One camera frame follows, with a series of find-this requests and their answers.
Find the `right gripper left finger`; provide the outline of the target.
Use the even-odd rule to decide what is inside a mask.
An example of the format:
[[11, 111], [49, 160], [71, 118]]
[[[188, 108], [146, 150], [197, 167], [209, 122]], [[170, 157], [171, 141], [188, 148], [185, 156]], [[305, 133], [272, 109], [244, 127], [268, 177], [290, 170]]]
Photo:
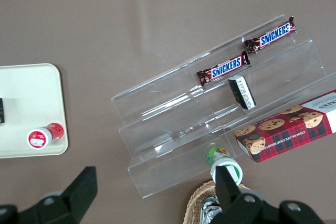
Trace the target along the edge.
[[97, 192], [96, 167], [87, 166], [60, 195], [47, 196], [22, 212], [15, 205], [1, 205], [1, 223], [80, 223]]

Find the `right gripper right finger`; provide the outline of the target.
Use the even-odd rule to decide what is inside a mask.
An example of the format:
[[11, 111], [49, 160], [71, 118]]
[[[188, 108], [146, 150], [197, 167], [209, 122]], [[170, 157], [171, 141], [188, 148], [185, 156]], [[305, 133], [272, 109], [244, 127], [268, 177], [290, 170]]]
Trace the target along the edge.
[[250, 190], [240, 192], [225, 166], [216, 167], [216, 195], [222, 212], [211, 223], [324, 223], [302, 202], [286, 200], [276, 208]]

